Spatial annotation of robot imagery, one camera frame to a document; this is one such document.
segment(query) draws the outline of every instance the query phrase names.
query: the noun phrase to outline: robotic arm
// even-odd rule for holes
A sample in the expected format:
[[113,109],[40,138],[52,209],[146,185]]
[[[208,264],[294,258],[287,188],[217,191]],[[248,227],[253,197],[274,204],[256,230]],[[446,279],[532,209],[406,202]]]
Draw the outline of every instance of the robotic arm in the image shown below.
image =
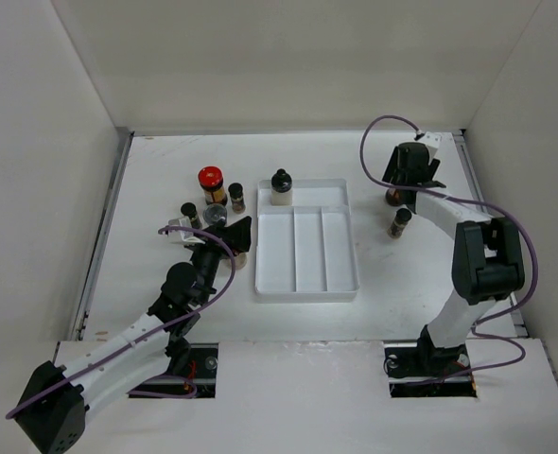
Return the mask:
[[[251,226],[252,218],[245,217],[229,227],[217,224],[205,231],[220,238],[237,254],[250,249]],[[67,377],[115,355],[16,414],[16,422],[40,452],[66,451],[92,419],[114,400],[154,376],[176,375],[184,367],[190,353],[184,336],[201,316],[195,313],[170,327],[161,326],[208,302],[210,295],[216,293],[212,286],[218,264],[227,257],[214,241],[190,239],[185,247],[193,252],[191,263],[181,262],[169,269],[161,295],[134,324],[81,358],[60,367],[47,361],[33,372],[19,406]],[[156,328],[154,334],[138,340]]]
[[[387,349],[387,372],[393,378],[445,375],[448,366],[465,355],[466,337],[476,320],[525,282],[516,226],[507,218],[492,218],[447,200],[441,189],[445,186],[432,180],[439,166],[433,158],[439,143],[440,136],[427,133],[418,142],[399,145],[382,179],[412,188],[389,189],[389,204],[406,204],[454,240],[454,290],[439,315],[424,326],[415,347],[392,349],[390,355]],[[433,188],[445,198],[420,188]]]

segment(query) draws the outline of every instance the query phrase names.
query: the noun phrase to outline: red cap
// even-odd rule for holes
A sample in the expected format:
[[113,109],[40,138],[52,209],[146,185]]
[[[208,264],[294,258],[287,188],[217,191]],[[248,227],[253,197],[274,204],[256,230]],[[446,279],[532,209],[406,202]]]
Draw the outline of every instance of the red cap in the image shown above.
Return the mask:
[[200,170],[198,178],[202,186],[214,187],[222,181],[222,172],[218,167],[208,166]]

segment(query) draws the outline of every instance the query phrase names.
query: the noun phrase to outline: bolt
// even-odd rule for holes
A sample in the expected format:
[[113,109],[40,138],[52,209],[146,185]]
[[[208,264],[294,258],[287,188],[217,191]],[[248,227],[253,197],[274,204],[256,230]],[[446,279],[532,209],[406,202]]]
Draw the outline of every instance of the bolt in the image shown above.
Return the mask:
[[218,367],[218,360],[214,357],[207,357],[205,359],[205,368],[208,371],[213,371]]

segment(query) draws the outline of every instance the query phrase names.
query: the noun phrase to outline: jar with red lid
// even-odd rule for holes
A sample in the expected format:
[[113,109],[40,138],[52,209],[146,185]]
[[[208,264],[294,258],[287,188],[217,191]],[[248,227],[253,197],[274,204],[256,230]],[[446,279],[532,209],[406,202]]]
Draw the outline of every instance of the jar with red lid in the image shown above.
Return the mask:
[[224,192],[224,179],[222,172],[218,167],[208,166],[200,170],[199,173],[200,186],[205,193],[205,203],[221,203],[226,205],[228,197]]

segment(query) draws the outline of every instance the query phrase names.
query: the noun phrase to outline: white wall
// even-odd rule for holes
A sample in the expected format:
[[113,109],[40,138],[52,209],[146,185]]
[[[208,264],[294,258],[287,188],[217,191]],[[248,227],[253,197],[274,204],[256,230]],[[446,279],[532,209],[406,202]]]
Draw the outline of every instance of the white wall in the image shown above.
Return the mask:
[[116,125],[465,127],[539,0],[53,0]]
[[466,138],[483,193],[519,215],[537,247],[524,316],[558,373],[558,0],[543,0]]
[[64,334],[117,136],[49,0],[0,0],[0,453],[3,419]]

